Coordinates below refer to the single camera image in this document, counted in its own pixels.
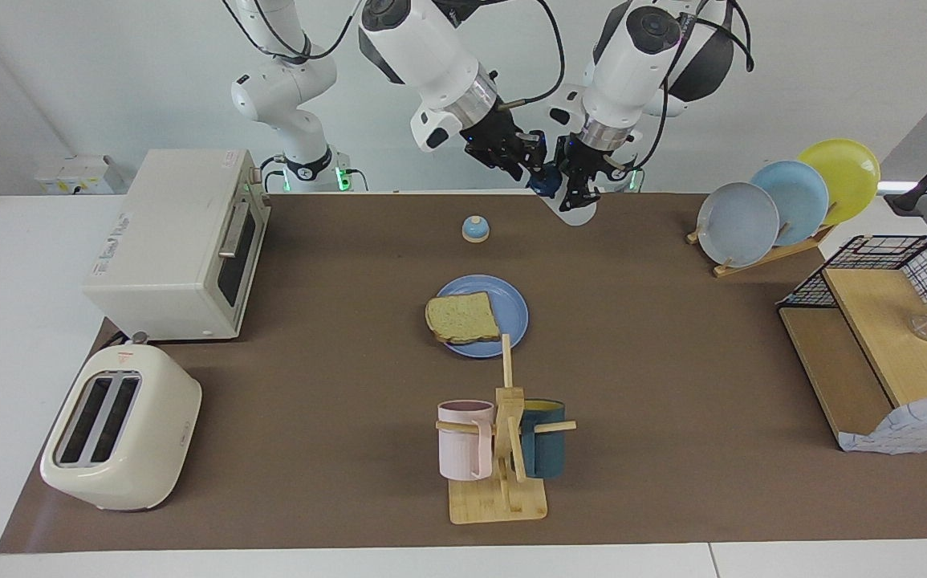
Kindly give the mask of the white squeeze bottle blue cap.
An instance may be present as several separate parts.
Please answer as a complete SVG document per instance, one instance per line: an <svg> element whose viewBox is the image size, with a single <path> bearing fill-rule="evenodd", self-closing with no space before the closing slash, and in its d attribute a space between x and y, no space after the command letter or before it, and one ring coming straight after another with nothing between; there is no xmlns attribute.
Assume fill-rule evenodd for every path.
<svg viewBox="0 0 927 578"><path fill-rule="evenodd" d="M556 217L569 226L584 226L596 213L596 204L563 211L563 201L568 193L568 177L563 175L554 162L545 162L541 169L530 173L527 181L530 190L551 209Z"/></svg>

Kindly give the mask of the bamboo mug rack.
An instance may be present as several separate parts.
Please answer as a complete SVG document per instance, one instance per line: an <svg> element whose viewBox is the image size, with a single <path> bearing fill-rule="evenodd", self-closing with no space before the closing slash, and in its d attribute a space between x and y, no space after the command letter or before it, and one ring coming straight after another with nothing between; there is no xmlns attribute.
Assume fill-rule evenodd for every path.
<svg viewBox="0 0 927 578"><path fill-rule="evenodd" d="M449 520L453 524L524 522L547 515L547 496L540 478L529 478L519 441L525 405L524 390L512 380L510 336L501 337L503 385L496 389L493 433L493 472L477 482L448 480ZM435 421L435 429L475 433L473 425Z"/></svg>

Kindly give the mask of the grey plate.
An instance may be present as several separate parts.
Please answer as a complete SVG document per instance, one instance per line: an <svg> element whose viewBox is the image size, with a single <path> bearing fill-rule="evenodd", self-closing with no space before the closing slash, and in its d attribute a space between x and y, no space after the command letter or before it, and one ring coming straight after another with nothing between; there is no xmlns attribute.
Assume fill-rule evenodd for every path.
<svg viewBox="0 0 927 578"><path fill-rule="evenodd" d="M698 244L716 264L748 267L775 245L779 213L762 188L732 182L706 197L697 216L697 230Z"/></svg>

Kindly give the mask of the toasted bread slice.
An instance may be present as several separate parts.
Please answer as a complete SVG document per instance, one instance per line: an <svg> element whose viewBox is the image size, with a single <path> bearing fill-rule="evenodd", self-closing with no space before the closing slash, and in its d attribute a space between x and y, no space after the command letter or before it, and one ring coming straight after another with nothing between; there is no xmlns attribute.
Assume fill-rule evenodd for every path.
<svg viewBox="0 0 927 578"><path fill-rule="evenodd" d="M471 344L499 340L501 335L485 291L434 297L424 307L424 318L440 343Z"/></svg>

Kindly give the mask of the periwinkle blue plate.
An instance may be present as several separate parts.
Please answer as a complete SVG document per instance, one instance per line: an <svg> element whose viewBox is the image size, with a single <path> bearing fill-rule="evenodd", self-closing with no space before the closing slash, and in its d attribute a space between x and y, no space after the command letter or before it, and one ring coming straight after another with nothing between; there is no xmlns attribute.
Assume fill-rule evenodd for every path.
<svg viewBox="0 0 927 578"><path fill-rule="evenodd" d="M437 297L470 294L484 291L488 293L491 307L500 332L510 336L510 343L518 345L525 336L529 325L529 310L524 296L510 283L493 275L463 275L452 279L435 294ZM447 344L447 348L463 357L474 359L491 359L502 355L500 340L477 341L470 344Z"/></svg>

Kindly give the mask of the dark green mug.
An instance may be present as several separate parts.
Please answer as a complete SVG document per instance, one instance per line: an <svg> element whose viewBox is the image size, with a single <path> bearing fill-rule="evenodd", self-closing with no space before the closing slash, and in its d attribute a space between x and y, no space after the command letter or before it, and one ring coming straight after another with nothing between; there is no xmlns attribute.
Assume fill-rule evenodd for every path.
<svg viewBox="0 0 927 578"><path fill-rule="evenodd" d="M519 441L527 477L551 479L563 474L565 432L536 433L535 427L565 420L564 403L551 399L526 399L519 423Z"/></svg>

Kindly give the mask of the white patterned cloth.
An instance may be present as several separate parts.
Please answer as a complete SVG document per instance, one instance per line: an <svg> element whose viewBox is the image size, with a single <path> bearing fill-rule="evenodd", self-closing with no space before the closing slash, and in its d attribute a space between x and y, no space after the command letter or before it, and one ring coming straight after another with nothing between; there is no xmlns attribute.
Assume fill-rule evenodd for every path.
<svg viewBox="0 0 927 578"><path fill-rule="evenodd" d="M844 451L918 454L927 451L927 398L890 411L869 434L838 432L838 446Z"/></svg>

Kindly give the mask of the white toaster oven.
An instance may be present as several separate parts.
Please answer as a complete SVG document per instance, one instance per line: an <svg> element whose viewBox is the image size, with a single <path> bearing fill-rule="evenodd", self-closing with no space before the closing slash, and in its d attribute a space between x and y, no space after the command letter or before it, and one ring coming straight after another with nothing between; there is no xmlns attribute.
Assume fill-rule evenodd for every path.
<svg viewBox="0 0 927 578"><path fill-rule="evenodd" d="M270 215L247 150L150 150L83 293L126 336L236 338Z"/></svg>

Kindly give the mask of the yellow plate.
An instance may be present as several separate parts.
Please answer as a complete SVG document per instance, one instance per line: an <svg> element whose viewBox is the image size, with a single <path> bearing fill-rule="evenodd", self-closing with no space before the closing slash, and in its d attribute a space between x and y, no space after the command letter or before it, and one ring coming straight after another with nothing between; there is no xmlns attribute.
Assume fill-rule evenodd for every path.
<svg viewBox="0 0 927 578"><path fill-rule="evenodd" d="M879 161L864 144L833 138L816 142L797 155L823 177L827 209L823 227L838 226L866 209L876 197L880 182Z"/></svg>

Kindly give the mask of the light blue plate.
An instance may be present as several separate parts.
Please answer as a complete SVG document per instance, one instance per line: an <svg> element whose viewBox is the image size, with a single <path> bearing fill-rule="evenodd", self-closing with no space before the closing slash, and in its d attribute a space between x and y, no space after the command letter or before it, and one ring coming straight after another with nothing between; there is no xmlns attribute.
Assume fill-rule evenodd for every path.
<svg viewBox="0 0 927 578"><path fill-rule="evenodd" d="M803 242L818 231L827 216L827 184L802 161L771 162L750 179L769 194L779 213L776 246Z"/></svg>

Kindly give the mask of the pink mug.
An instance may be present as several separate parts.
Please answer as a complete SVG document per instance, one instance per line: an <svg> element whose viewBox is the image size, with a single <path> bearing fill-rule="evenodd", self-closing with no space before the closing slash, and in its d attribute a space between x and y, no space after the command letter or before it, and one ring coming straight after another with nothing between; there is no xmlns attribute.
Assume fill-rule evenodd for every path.
<svg viewBox="0 0 927 578"><path fill-rule="evenodd" d="M438 431L440 473L453 482L477 482L493 472L496 409L486 400L448 400L437 407L438 421L473 425L477 432Z"/></svg>

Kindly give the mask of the wooden shelf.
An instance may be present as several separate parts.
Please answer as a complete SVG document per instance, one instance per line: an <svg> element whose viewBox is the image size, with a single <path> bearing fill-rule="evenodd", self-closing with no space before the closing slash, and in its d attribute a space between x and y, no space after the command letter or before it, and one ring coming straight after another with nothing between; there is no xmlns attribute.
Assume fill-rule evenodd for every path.
<svg viewBox="0 0 927 578"><path fill-rule="evenodd" d="M779 317L834 436L870 434L890 411L927 398L927 341L908 327L927 304L902 271L822 275L837 308L786 307Z"/></svg>

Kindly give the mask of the brown table mat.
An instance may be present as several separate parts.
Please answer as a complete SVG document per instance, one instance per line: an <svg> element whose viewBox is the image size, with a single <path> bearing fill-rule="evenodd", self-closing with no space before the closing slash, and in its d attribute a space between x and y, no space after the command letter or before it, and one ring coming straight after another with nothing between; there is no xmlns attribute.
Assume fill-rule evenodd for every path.
<svg viewBox="0 0 927 578"><path fill-rule="evenodd" d="M203 388L173 493L110 512L33 471L0 552L927 538L927 453L839 450L775 310L820 253L716 279L701 202L570 227L532 195L277 195L242 334L166 347ZM525 297L515 384L577 423L537 522L449 521L437 404L502 384L425 324L468 274Z"/></svg>

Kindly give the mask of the cream two-slot toaster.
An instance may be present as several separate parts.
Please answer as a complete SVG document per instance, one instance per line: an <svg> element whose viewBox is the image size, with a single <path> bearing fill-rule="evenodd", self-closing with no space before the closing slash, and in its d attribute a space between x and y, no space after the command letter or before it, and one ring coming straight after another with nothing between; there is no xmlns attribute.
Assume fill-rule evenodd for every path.
<svg viewBox="0 0 927 578"><path fill-rule="evenodd" d="M119 344L86 360L44 446L43 482L101 510L157 507L190 449L202 388L151 344Z"/></svg>

